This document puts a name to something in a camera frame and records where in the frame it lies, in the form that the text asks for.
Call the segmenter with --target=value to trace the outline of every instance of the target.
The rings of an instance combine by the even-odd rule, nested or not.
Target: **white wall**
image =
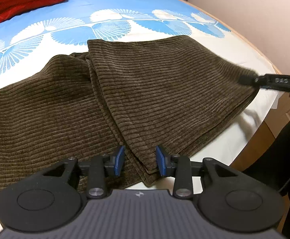
[[[290,0],[188,0],[219,18],[290,74]]]

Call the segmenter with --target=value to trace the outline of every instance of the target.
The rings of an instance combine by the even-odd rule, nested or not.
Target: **screw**
[[[92,189],[89,189],[89,194],[91,196],[101,196],[104,194],[104,191],[101,188],[92,188]]]
[[[187,197],[191,195],[192,193],[188,189],[178,189],[176,190],[176,195],[179,197]]]

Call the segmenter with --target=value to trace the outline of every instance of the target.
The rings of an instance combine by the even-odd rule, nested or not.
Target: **black pants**
[[[290,199],[290,122],[269,149],[243,173],[278,190]],[[290,239],[290,208],[282,233]]]

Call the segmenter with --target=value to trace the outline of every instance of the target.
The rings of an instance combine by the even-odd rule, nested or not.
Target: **bed sheet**
[[[259,74],[274,73],[270,62],[224,25],[179,0],[66,0],[0,24],[0,88],[40,71],[58,54],[86,52],[88,39],[146,41],[189,35],[225,58]],[[230,127],[192,157],[230,164],[271,108],[277,93],[259,91]],[[199,178],[194,192],[201,192]],[[172,189],[173,178],[152,188]],[[143,183],[133,189],[148,189]]]

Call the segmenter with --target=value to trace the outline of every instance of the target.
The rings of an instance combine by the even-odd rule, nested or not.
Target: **corduroy fabric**
[[[87,160],[119,144],[126,146],[123,175],[109,183],[149,186],[159,178],[156,145],[193,155],[258,92],[237,84],[252,71],[188,36],[89,40],[88,47],[0,89],[0,190],[66,157]]]

